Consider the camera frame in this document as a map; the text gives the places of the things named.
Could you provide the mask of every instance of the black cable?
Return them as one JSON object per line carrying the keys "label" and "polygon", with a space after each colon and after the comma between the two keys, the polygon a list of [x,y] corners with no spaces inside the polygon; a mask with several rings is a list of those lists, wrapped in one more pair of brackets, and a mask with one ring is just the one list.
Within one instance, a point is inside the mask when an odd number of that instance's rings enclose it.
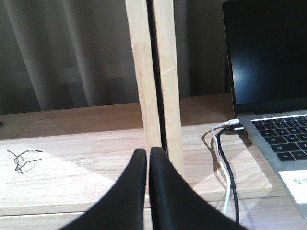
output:
{"label": "black cable", "polygon": [[228,173],[229,173],[229,178],[230,178],[230,183],[231,183],[231,189],[232,189],[232,193],[234,195],[234,203],[235,203],[235,218],[236,218],[236,223],[239,224],[240,223],[240,216],[239,216],[239,203],[238,203],[238,195],[237,195],[237,191],[236,191],[236,183],[235,183],[235,178],[234,175],[232,173],[230,164],[226,158],[226,156],[224,155],[223,149],[222,149],[222,145],[221,145],[221,140],[220,140],[220,135],[222,133],[224,133],[225,131],[233,131],[233,128],[231,126],[228,126],[226,128],[221,129],[221,131],[216,134],[216,139],[217,139],[217,143],[219,146],[219,152],[223,158],[223,161],[225,162],[225,165],[227,167]]}
{"label": "black cable", "polygon": [[23,174],[24,172],[22,171],[22,168],[27,164],[27,163],[30,163],[30,162],[35,162],[35,161],[40,161],[41,159],[36,159],[36,160],[31,160],[31,161],[26,161],[26,163],[24,164],[21,164],[23,163],[24,161],[24,157],[23,155],[27,152],[42,152],[40,150],[35,150],[35,149],[29,149],[29,150],[26,150],[24,152],[22,152],[21,154],[19,155],[16,155],[15,153],[13,153],[12,151],[9,151],[7,150],[8,152],[10,152],[11,154],[13,154],[15,156],[15,159],[14,159],[14,162],[16,164],[16,168],[15,168],[15,171],[17,172],[20,172],[21,174]]}

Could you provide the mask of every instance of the laptop screen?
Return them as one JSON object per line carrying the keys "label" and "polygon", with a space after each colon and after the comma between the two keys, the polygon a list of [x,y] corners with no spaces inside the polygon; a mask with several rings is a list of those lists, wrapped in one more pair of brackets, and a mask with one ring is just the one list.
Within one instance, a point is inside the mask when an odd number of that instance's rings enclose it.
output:
{"label": "laptop screen", "polygon": [[307,107],[307,1],[223,5],[236,112]]}

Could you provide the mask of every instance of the sticker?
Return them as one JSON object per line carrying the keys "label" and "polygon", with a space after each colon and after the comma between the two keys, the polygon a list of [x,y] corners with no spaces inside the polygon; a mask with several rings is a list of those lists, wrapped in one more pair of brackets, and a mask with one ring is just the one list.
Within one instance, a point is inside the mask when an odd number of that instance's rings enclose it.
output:
{"label": "sticker", "polygon": [[280,171],[279,174],[295,201],[307,203],[307,170]]}

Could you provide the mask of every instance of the charging cable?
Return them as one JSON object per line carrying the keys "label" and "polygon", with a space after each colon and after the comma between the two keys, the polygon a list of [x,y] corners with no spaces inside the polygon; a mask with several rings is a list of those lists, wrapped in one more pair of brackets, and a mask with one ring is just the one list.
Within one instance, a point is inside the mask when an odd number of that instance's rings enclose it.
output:
{"label": "charging cable", "polygon": [[240,123],[239,119],[231,119],[231,120],[225,121],[223,123],[214,125],[211,128],[211,132],[212,132],[212,136],[213,136],[214,143],[215,143],[215,148],[216,148],[215,154],[216,154],[216,157],[218,159],[219,165],[220,165],[220,167],[221,167],[221,169],[223,171],[223,174],[225,175],[226,184],[227,184],[226,196],[225,196],[224,207],[223,207],[223,214],[225,214],[226,211],[227,211],[227,206],[228,206],[229,197],[230,197],[231,182],[230,182],[229,174],[228,174],[228,172],[227,172],[227,170],[225,168],[225,165],[224,165],[224,162],[223,162],[223,158],[222,158],[221,153],[220,153],[220,147],[219,147],[219,144],[218,144],[218,141],[217,141],[217,138],[216,138],[216,135],[215,135],[214,131],[216,129],[224,127],[224,126],[235,125],[235,124],[239,124],[239,123]]}
{"label": "charging cable", "polygon": [[219,131],[218,134],[216,134],[216,138],[217,138],[217,142],[218,142],[218,146],[219,146],[219,152],[224,160],[224,163],[227,167],[227,170],[228,170],[228,174],[229,174],[229,177],[230,177],[230,183],[231,183],[231,190],[232,190],[232,193],[233,193],[233,196],[234,196],[234,204],[235,204],[235,222],[236,223],[240,223],[240,213],[239,213],[239,201],[238,201],[238,195],[237,195],[237,191],[236,191],[236,183],[235,183],[235,178],[234,178],[234,175],[232,173],[232,170],[231,170],[231,167],[230,167],[230,164],[223,152],[223,148],[222,148],[222,144],[221,144],[221,135],[225,132],[225,131],[239,131],[239,130],[243,130],[243,126],[241,124],[237,124],[237,125],[230,125],[230,126],[227,126],[223,129],[221,129]]}

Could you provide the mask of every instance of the wooden post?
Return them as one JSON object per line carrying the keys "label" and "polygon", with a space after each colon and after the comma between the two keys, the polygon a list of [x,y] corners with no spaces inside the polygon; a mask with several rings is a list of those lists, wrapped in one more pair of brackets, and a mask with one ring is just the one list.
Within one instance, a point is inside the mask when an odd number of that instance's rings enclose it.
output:
{"label": "wooden post", "polygon": [[146,0],[125,0],[148,150],[161,146]]}
{"label": "wooden post", "polygon": [[153,0],[153,4],[168,155],[183,174],[174,6],[172,0]]}

